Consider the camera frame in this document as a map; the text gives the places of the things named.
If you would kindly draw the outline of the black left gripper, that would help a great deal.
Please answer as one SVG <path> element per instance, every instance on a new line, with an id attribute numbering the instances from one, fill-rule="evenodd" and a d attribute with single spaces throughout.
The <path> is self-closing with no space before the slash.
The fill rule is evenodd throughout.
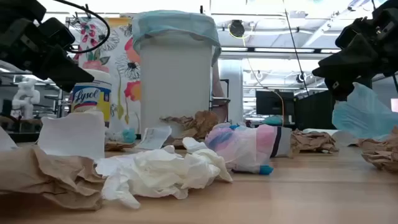
<path id="1" fill-rule="evenodd" d="M 42 22 L 28 19 L 1 21 L 1 60 L 28 70 L 34 75 L 44 75 L 63 91 L 71 92 L 77 83 L 89 83 L 94 77 L 80 68 L 63 52 L 52 52 L 43 30 Z"/>

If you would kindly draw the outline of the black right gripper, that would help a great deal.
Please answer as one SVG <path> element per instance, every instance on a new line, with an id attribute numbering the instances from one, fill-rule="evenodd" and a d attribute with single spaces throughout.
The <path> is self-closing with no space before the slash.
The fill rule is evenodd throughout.
<path id="1" fill-rule="evenodd" d="M 397 71 L 397 20 L 373 19 L 372 45 L 364 35 L 357 34 L 348 46 L 319 61 L 312 73 L 325 78 L 333 98 L 346 101 L 354 90 L 359 75 L 383 73 L 391 76 Z"/>

